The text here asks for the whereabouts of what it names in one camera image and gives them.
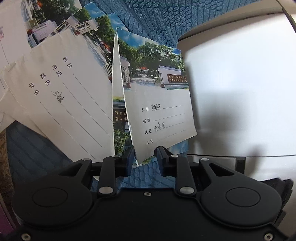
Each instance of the blue mat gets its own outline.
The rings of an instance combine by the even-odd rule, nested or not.
[[[256,0],[94,0],[105,13],[117,13],[130,32],[176,47],[178,38],[198,24]],[[89,0],[80,0],[81,5]],[[15,121],[7,128],[12,180],[35,180],[71,163],[48,139]],[[162,177],[157,162],[137,167],[130,177],[117,178],[121,187],[174,187],[175,178]]]

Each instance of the stack of notebooks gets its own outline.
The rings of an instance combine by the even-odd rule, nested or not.
[[[17,120],[72,161],[134,146],[134,166],[157,146],[185,153],[197,134],[180,50],[129,32],[115,13],[4,0],[0,42],[0,130]]]

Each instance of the brown sign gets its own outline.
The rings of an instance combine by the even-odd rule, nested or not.
[[[127,122],[128,118],[125,109],[113,109],[113,121],[114,123]]]
[[[187,79],[183,75],[168,74],[168,82],[170,84],[185,84],[187,83]]]

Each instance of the fence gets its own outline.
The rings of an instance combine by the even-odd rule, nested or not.
[[[161,78],[154,77],[154,84],[155,86],[161,86]]]
[[[103,67],[103,70],[105,71],[105,73],[108,75],[108,77],[112,76],[112,64],[110,64],[109,62]]]

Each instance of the screw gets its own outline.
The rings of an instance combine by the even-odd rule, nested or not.
[[[192,187],[182,187],[180,188],[180,192],[183,194],[192,194],[194,193],[194,189]]]
[[[113,193],[113,188],[112,187],[101,187],[99,189],[99,192],[101,194],[110,194],[110,193]]]
[[[31,236],[29,234],[22,234],[21,238],[24,241],[30,241],[31,240]]]
[[[265,241],[272,241],[274,236],[271,233],[265,234],[264,240]]]

